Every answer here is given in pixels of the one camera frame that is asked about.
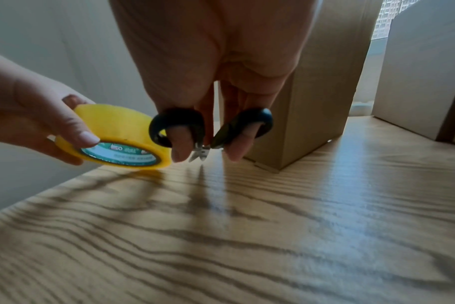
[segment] green and white label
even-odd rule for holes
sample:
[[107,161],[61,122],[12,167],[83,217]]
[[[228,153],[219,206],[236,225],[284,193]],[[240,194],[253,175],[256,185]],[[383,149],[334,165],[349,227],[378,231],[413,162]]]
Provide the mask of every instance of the green and white label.
[[158,163],[158,158],[146,150],[115,143],[101,142],[81,151],[92,158],[117,165],[144,167]]

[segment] scissors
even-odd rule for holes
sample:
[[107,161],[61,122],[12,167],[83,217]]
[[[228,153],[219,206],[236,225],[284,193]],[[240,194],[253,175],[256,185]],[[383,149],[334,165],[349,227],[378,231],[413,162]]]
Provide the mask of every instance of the scissors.
[[224,124],[213,137],[211,144],[204,146],[204,136],[206,129],[203,115],[194,109],[173,108],[156,115],[149,125],[149,136],[152,141],[160,146],[172,148],[171,141],[167,136],[161,134],[162,130],[171,127],[186,126],[189,128],[194,149],[189,162],[199,158],[205,161],[210,149],[220,149],[229,144],[241,134],[245,127],[253,123],[262,123],[256,138],[260,137],[273,128],[273,115],[266,108],[247,109],[237,114],[230,122]]

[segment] yellow tape roll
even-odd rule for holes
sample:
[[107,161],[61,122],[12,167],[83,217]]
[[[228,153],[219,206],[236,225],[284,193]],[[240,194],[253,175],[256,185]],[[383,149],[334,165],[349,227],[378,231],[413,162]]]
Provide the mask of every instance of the yellow tape roll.
[[74,110],[87,127],[101,139],[95,147],[77,149],[61,136],[55,144],[76,157],[124,168],[159,169],[171,164],[171,149],[155,144],[149,137],[151,117],[111,105],[80,105]]

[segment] window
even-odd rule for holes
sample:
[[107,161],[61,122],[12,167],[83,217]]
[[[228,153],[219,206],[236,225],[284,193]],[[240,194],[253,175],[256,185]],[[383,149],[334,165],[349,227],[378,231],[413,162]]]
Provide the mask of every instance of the window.
[[376,21],[372,39],[388,37],[391,21],[394,17],[418,1],[419,0],[384,0]]

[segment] wooden table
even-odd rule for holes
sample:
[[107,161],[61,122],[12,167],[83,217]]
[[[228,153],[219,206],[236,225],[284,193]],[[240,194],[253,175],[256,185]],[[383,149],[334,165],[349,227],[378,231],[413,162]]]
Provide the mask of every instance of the wooden table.
[[280,174],[101,167],[0,212],[0,303],[455,303],[455,146],[350,118]]

